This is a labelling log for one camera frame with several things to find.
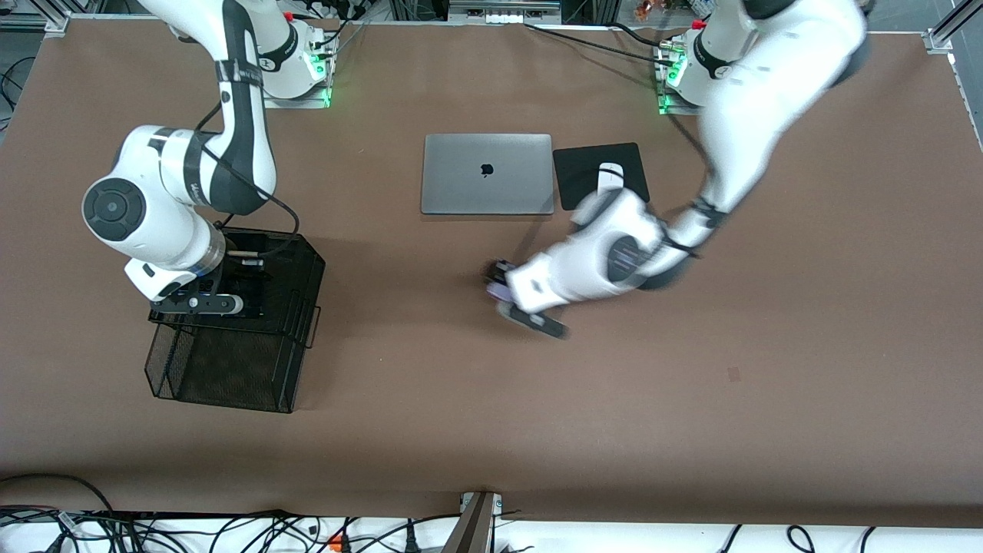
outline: mouse pad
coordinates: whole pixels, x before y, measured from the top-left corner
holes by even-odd
[[[617,163],[624,169],[624,186],[649,202],[649,187],[645,183],[645,169],[638,145],[609,144],[587,148],[568,148],[553,151],[556,169],[556,185],[559,202],[566,212],[577,209],[577,204],[598,189],[598,167],[602,163]]]

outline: white robotic arm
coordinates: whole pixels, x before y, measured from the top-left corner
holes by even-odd
[[[112,171],[85,194],[89,229],[132,258],[127,276],[144,296],[160,301],[214,270],[225,254],[221,232],[195,206],[247,215],[273,194],[276,170],[263,88],[291,97],[323,79],[310,55],[322,34],[288,22],[273,0],[141,2],[211,55],[224,122],[219,134],[138,127],[124,141]],[[221,312],[241,307],[235,302]]]
[[[599,191],[578,207],[566,241],[503,271],[508,291],[495,294],[503,315],[556,336],[562,327],[543,314],[550,307],[669,283],[758,182],[779,137],[838,78],[865,37],[854,0],[743,0],[745,8],[773,12],[753,29],[734,21],[746,19],[732,9],[740,8],[737,1],[720,0],[704,32],[729,39],[716,46],[730,52],[746,49],[752,31],[759,38],[746,56],[702,80],[699,124],[711,167],[691,208],[669,227],[630,190]]]

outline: wire mesh basket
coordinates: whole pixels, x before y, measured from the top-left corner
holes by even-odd
[[[289,234],[224,228],[238,249],[269,251]],[[317,331],[324,259],[298,235],[285,250],[264,258],[256,275],[223,280],[248,292],[237,316],[150,311],[157,325],[146,359],[156,398],[262,411],[293,411],[309,338]]]

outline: brown surface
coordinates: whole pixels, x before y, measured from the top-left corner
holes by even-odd
[[[647,65],[518,27],[372,27],[343,58],[330,109],[269,113],[277,194],[328,262],[300,410],[275,415],[150,396],[146,304],[79,214],[132,128],[211,107],[205,53],[149,22],[45,40],[0,150],[0,473],[133,510],[421,516],[489,487],[540,519],[983,520],[983,156],[917,36],[876,37],[679,286],[572,307],[569,341],[477,281],[528,220],[421,217],[423,138],[634,141],[665,210],[703,169]]]

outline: silver laptop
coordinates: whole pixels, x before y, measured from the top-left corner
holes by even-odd
[[[553,213],[549,135],[428,135],[426,215]]]

